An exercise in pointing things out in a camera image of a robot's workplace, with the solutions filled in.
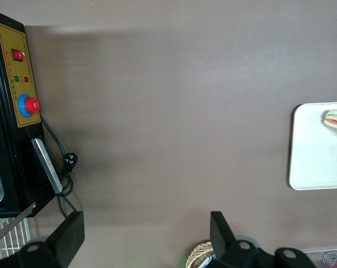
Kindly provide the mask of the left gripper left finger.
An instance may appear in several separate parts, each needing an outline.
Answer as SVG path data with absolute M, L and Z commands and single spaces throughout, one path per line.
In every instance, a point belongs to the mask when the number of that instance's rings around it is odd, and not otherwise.
M 72 212 L 46 240 L 20 250 L 20 267 L 68 267 L 84 239 L 84 213 Z

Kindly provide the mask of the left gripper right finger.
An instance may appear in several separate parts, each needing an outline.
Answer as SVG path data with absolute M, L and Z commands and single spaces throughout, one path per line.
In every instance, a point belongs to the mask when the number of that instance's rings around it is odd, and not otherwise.
M 248 240 L 235 238 L 222 212 L 210 214 L 210 242 L 216 258 L 210 267 L 253 267 L 257 259 L 257 248 Z

